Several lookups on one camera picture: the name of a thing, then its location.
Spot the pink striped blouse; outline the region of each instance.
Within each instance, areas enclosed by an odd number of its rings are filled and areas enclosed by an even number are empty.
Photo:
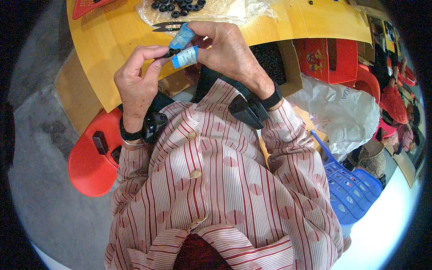
[[[233,269],[329,269],[343,240],[321,159],[284,100],[262,136],[228,105],[239,92],[217,80],[197,103],[165,107],[170,122],[151,157],[121,151],[107,269],[172,269],[189,234]]]

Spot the thread snips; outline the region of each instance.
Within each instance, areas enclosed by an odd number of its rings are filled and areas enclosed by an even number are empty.
[[[159,27],[157,29],[154,29],[152,32],[168,32],[168,31],[178,31],[180,30],[180,27],[187,22],[161,22],[161,23],[156,23],[155,25],[153,25],[153,27]],[[180,25],[179,28],[167,28],[166,26],[175,26],[175,25]]]

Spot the plastic bag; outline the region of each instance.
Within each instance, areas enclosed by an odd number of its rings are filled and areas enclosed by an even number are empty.
[[[188,16],[180,16],[176,19],[171,17],[171,12],[153,10],[151,8],[153,0],[144,0],[136,5],[135,9],[141,19],[148,25],[161,22],[189,22],[198,20],[229,22],[241,26],[251,22],[258,16],[288,20],[285,7],[288,7],[291,2],[292,0],[284,1],[283,3],[281,3],[281,0],[208,0],[202,10],[197,12],[191,11]],[[273,5],[276,5],[277,8],[272,9],[271,6]],[[165,33],[174,36],[177,32]]]
[[[332,153],[349,153],[372,138],[380,117],[374,97],[304,74],[302,82],[303,90],[289,96],[288,101],[309,112],[314,126],[327,134]]]

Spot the black wristband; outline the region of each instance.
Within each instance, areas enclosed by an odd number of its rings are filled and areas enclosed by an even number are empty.
[[[137,139],[141,139],[143,137],[143,129],[135,133],[129,133],[124,129],[123,126],[123,116],[120,118],[120,136],[126,141],[135,141]]]
[[[273,81],[274,84],[274,93],[264,100],[261,100],[261,104],[264,106],[264,109],[268,111],[271,107],[275,106],[282,99],[282,92],[280,91],[279,85]]]

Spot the silver bracelet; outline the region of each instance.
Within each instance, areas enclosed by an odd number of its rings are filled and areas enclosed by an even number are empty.
[[[146,142],[143,142],[143,143],[140,143],[140,144],[128,143],[123,138],[121,138],[121,140],[123,141],[124,144],[129,145],[129,146],[144,146],[144,145],[147,144]]]

